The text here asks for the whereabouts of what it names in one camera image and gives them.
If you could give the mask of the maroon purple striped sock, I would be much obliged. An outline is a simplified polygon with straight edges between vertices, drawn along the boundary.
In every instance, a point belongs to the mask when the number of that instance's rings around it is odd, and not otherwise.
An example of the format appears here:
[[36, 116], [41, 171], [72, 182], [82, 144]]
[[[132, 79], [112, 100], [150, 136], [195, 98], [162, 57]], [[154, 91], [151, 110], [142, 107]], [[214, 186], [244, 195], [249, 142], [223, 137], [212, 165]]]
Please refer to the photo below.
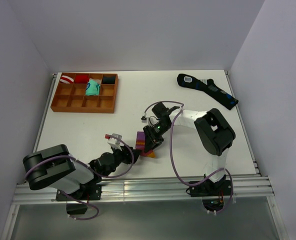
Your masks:
[[155, 152], [150, 150], [145, 152], [145, 134], [143, 131], [138, 131], [136, 133], [136, 142], [135, 142], [135, 149], [140, 150], [140, 156], [146, 158], [156, 158]]

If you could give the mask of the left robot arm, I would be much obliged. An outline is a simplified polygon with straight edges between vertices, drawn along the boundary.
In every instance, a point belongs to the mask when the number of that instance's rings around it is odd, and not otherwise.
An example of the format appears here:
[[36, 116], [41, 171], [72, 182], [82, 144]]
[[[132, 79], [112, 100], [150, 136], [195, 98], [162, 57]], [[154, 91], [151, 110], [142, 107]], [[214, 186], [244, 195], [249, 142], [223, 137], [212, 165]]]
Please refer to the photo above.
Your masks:
[[88, 185], [99, 183], [115, 172], [120, 164], [136, 163], [141, 151], [133, 147], [113, 148], [89, 164], [73, 159], [66, 145], [59, 144], [25, 156], [22, 160], [25, 180], [31, 190], [46, 187], [63, 190], [74, 200], [84, 197]]

